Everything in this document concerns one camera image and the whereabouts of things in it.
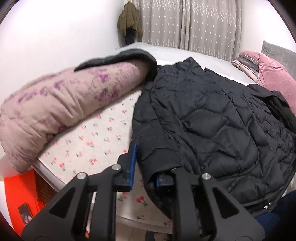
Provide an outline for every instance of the pink pillow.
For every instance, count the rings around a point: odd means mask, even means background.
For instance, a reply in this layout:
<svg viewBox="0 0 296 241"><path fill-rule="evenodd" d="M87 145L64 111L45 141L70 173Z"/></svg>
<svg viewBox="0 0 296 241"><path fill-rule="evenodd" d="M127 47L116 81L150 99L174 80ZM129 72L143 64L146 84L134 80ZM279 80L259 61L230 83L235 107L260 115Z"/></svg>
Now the pink pillow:
<svg viewBox="0 0 296 241"><path fill-rule="evenodd" d="M270 91L280 92L287 100L293 114L296 115L296 81L285 67L262 53L244 51L241 54L259 62L258 84Z"/></svg>
<svg viewBox="0 0 296 241"><path fill-rule="evenodd" d="M141 60L73 68L42 76L6 99L0 141L13 168L26 172L53 135L139 85L148 73Z"/></svg>

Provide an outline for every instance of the triangular cutout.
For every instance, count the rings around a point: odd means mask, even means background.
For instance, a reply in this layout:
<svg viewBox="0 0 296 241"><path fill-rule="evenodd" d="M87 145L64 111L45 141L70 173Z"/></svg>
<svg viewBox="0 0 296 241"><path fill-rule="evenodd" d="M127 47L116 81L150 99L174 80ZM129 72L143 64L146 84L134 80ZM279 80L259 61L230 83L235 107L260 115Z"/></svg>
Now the triangular cutout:
<svg viewBox="0 0 296 241"><path fill-rule="evenodd" d="M70 188L57 203L49 211L50 214L65 218L67 216L72 198L75 193L75 188Z"/></svg>
<svg viewBox="0 0 296 241"><path fill-rule="evenodd" d="M220 192L218 188L213 188L213 193L222 218L226 219L239 213L237 208L232 205L232 203L223 195L223 193Z"/></svg>

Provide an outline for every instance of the smartphone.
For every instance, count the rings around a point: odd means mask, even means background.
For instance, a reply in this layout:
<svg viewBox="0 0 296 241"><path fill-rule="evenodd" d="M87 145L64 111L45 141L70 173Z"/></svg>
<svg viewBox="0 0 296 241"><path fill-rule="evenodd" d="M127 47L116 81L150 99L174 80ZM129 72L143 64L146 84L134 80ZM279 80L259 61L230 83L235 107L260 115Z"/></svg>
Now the smartphone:
<svg viewBox="0 0 296 241"><path fill-rule="evenodd" d="M28 204L24 203L19 207L20 216L22 217L22 221L24 222L24 225L26 226L32 219L33 216L29 210Z"/></svg>

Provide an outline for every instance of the star-patterned curtain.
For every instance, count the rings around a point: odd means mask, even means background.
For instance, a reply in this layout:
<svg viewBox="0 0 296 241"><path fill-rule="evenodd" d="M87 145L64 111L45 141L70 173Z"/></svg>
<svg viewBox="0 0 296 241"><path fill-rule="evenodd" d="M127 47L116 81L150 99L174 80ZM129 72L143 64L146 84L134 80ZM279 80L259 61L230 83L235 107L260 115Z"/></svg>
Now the star-patterned curtain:
<svg viewBox="0 0 296 241"><path fill-rule="evenodd" d="M133 0L142 41L231 61L238 53L241 0Z"/></svg>

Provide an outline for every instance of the mattress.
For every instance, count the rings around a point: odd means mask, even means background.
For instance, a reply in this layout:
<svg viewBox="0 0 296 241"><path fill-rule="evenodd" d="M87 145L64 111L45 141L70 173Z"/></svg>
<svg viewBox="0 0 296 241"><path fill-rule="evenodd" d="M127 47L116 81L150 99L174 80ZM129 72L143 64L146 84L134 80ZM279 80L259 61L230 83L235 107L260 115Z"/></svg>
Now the mattress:
<svg viewBox="0 0 296 241"><path fill-rule="evenodd" d="M254 83L245 73L221 59L184 50L135 43L155 56L159 65L173 64L193 57L202 68L209 68L242 84ZM132 134L133 108L141 87L116 103L98 110L91 117L55 136L39 156L33 168L55 190L61 190L79 172L99 173L126 153ZM136 166L133 190L117 193L116 220L129 226L153 232L171 233L172 223L150 201Z"/></svg>

